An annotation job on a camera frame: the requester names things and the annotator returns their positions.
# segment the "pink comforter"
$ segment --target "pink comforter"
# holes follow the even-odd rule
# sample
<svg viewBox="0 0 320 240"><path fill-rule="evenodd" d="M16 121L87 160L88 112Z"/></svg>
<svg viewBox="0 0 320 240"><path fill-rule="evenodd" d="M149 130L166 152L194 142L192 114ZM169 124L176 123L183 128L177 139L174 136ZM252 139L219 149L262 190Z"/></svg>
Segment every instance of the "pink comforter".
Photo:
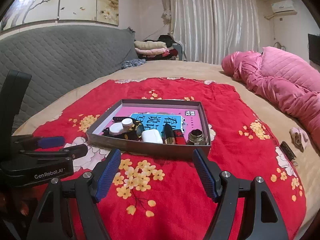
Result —
<svg viewBox="0 0 320 240"><path fill-rule="evenodd" d="M235 52L222 61L227 75L299 119L320 148L320 73L297 55L264 48Z"/></svg>

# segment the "gray cardboard box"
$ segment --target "gray cardboard box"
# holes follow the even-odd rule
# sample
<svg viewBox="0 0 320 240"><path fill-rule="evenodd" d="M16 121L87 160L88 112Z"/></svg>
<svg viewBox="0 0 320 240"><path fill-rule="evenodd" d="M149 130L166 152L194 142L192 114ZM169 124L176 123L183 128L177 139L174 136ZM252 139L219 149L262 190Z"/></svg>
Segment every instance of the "gray cardboard box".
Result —
<svg viewBox="0 0 320 240"><path fill-rule="evenodd" d="M190 110L198 110L202 131L206 145L171 145L171 144L157 144L142 141L133 141L112 138L99 135L105 126L112 120L114 116L123 106L136 107L154 107L154 108L188 108ZM207 155L210 151L211 141L207 118L204 109L200 102L196 101L180 101L180 100L150 100L150 99L122 99L102 114L97 121L91 125L87 130L87 136L90 143L108 147L118 148L122 151L137 153L141 155L150 155L159 158L178 158L185 160L192 160L193 150L201 148Z"/></svg>

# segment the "watch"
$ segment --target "watch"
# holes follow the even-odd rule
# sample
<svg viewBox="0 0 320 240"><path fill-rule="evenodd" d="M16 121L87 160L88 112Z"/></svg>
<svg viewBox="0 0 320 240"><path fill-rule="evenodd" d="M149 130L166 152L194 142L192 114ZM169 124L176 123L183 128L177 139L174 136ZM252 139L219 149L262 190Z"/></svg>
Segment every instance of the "watch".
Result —
<svg viewBox="0 0 320 240"><path fill-rule="evenodd" d="M126 139L126 140L135 140L135 141L140 140L142 132L144 131L144 126L140 121L138 121L134 118L131 118L131 117L126 117L126 116L125 117L115 116L113 118L113 121L122 122L122 120L124 120L126 118L132 119L132 122L133 122L131 128L129 128L129 131L127 131L125 133L118 134L118 135L111 135L110 129L109 129L109 127L107 127L102 131L103 132L102 135L108 136L108 137L113 137L113 138Z"/></svg>

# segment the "gray quilted sofa cover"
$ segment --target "gray quilted sofa cover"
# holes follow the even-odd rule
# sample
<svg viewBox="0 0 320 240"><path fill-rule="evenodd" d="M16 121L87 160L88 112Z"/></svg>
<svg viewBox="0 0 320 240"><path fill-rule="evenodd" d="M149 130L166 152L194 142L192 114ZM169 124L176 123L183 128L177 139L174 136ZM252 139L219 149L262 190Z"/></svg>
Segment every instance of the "gray quilted sofa cover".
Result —
<svg viewBox="0 0 320 240"><path fill-rule="evenodd" d="M133 42L129 29L90 25L37 28L0 40L0 87L10 69L32 75L13 130L69 91L138 58Z"/></svg>

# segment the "metal screw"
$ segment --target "metal screw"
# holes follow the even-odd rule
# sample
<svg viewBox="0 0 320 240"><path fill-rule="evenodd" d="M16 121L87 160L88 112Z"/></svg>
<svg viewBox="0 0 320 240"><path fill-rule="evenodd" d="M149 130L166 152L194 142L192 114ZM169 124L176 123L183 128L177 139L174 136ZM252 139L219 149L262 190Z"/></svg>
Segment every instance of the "metal screw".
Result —
<svg viewBox="0 0 320 240"><path fill-rule="evenodd" d="M262 183L262 182L264 182L264 179L262 177L258 176L258 177L256 177L256 181L258 183Z"/></svg>
<svg viewBox="0 0 320 240"><path fill-rule="evenodd" d="M91 175L92 175L92 173L91 173L90 171L87 171L87 172L85 172L85 173L83 174L83 177L87 179L87 178L90 178Z"/></svg>
<svg viewBox="0 0 320 240"><path fill-rule="evenodd" d="M51 180L51 183L52 183L52 184L57 184L57 183L58 183L58 181L59 181L59 179L58 179L58 178L53 178L53 179Z"/></svg>
<svg viewBox="0 0 320 240"><path fill-rule="evenodd" d="M229 171L223 171L222 176L225 178L229 178L231 176L231 173Z"/></svg>

